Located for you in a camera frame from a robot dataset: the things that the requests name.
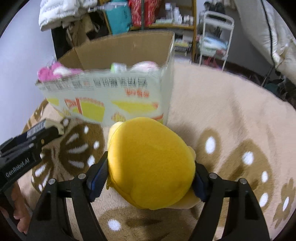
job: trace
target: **silver screw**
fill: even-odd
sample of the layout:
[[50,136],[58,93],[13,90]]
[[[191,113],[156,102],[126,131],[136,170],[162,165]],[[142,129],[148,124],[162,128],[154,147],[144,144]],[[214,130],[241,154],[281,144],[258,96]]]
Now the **silver screw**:
[[247,184],[247,180],[244,179],[244,178],[241,178],[239,181],[240,181],[241,184]]
[[78,178],[79,178],[80,180],[83,180],[84,178],[86,178],[86,174],[85,174],[85,173],[80,173],[80,174],[78,175]]
[[55,179],[54,178],[52,178],[52,179],[50,179],[49,181],[48,181],[48,184],[50,184],[50,185],[52,185],[52,184],[54,184],[55,183]]
[[218,176],[217,176],[217,174],[216,173],[210,173],[209,174],[209,177],[211,178],[211,179],[216,179]]

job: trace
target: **red garment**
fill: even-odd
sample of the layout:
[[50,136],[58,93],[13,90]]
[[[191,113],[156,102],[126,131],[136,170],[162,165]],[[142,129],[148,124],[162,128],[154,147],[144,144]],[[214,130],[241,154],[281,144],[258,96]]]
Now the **red garment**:
[[[141,2],[142,0],[129,0],[128,5],[131,9],[133,26],[141,27]],[[145,0],[144,2],[144,25],[155,22],[155,10],[159,7],[160,0]]]

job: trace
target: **hand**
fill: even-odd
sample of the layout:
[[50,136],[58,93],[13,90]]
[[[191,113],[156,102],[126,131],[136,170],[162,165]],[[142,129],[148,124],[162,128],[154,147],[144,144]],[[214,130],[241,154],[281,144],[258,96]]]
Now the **hand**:
[[[13,216],[15,219],[20,220],[17,225],[17,229],[20,232],[24,232],[25,234],[27,234],[31,217],[25,206],[25,200],[22,196],[20,187],[17,182],[14,183],[14,187],[11,192],[11,199],[14,201],[15,204],[15,211],[13,213]],[[5,218],[9,217],[7,211],[4,208],[0,207],[0,211]]]

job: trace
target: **white puffer jacket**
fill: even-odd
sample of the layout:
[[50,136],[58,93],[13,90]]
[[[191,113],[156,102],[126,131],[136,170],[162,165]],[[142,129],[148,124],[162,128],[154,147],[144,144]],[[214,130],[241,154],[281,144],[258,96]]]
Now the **white puffer jacket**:
[[90,7],[97,5],[97,0],[42,0],[40,4],[39,26],[45,31],[80,20]]

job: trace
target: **beige blanket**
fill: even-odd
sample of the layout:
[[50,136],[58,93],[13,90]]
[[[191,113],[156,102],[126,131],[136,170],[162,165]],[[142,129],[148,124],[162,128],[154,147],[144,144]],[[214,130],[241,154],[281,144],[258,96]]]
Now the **beige blanket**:
[[[44,101],[25,130],[43,118],[61,121],[65,135],[47,145],[42,163],[19,180],[34,208],[49,178],[72,179],[87,171],[106,150],[108,128],[63,119]],[[265,89],[238,76],[208,67],[175,64],[167,126],[193,147],[197,161],[223,179],[244,177],[262,207],[271,238],[295,210],[296,112]],[[68,200],[73,233],[81,240]],[[221,237],[227,200],[215,239]],[[139,210],[114,189],[104,189],[92,204],[109,241],[188,240],[202,209]]]

